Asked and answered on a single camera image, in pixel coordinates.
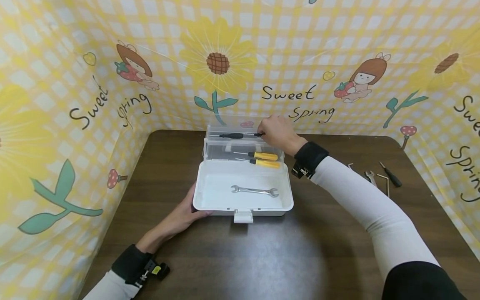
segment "hand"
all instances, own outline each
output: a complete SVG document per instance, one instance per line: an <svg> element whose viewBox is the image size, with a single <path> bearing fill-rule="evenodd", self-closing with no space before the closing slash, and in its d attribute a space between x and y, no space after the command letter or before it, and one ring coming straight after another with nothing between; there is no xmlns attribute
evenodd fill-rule
<svg viewBox="0 0 480 300"><path fill-rule="evenodd" d="M294 156L307 143L294 131L290 121L282 116L270 116L263 119L257 129L258 133L264 133L262 138L272 147L280 148L290 156Z"/></svg>
<svg viewBox="0 0 480 300"><path fill-rule="evenodd" d="M185 198L160 224L148 231L136 247L144 253L155 253L160 245L187 229L195 220L211 215L211 211L192 212L193 193L195 183L190 187Z"/></svg>

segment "toolbox latch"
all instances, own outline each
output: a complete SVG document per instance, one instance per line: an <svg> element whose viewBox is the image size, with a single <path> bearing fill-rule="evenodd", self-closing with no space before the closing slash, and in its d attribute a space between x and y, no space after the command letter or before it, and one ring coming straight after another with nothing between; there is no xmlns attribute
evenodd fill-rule
<svg viewBox="0 0 480 300"><path fill-rule="evenodd" d="M253 214L251 210L235 210L233 216L233 223L249 224L253 223Z"/></svg>

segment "yellow-handled screwdriver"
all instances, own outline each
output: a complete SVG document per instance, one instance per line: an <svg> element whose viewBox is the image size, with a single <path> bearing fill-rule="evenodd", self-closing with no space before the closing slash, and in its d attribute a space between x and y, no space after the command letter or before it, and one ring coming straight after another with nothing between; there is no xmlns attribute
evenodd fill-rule
<svg viewBox="0 0 480 300"><path fill-rule="evenodd" d="M272 153L258 153L258 152L234 152L235 154L245 154L250 157L255 157L255 158L261 158L261 159L266 159L266 160L277 160L278 156L276 154Z"/></svg>
<svg viewBox="0 0 480 300"><path fill-rule="evenodd" d="M248 161L251 164L264 166L264 167L267 167L267 168L275 168L275 169L280 168L280 163L277 163L276 161L267 161L267 160L259 160L259 159L243 159L243 158L236 158L236 159L243 160L243 161Z"/></svg>

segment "clear plastic lid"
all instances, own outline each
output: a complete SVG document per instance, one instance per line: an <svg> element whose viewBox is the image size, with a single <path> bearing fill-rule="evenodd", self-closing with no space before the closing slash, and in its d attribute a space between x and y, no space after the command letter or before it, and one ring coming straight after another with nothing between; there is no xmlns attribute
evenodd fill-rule
<svg viewBox="0 0 480 300"><path fill-rule="evenodd" d="M265 159L268 161L283 162L284 153L278 148L269 146L261 137L254 136L257 133L258 125L263 117L247 117L247 116L222 116L225 126L213 117L207 126L206 136L204 140L204 160L238 160L240 159L258 159L253 157L257 154L276 155L277 159L272 157ZM242 134L243 138L232 139L228 137L220 137L222 134Z"/></svg>

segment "allen key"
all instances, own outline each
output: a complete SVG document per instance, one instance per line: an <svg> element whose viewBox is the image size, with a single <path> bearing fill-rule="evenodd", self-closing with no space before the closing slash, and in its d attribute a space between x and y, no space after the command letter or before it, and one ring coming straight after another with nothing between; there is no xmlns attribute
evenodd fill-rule
<svg viewBox="0 0 480 300"><path fill-rule="evenodd" d="M390 180L387 176L377 174L378 177L385 178L387 180L387 197L390 198Z"/></svg>

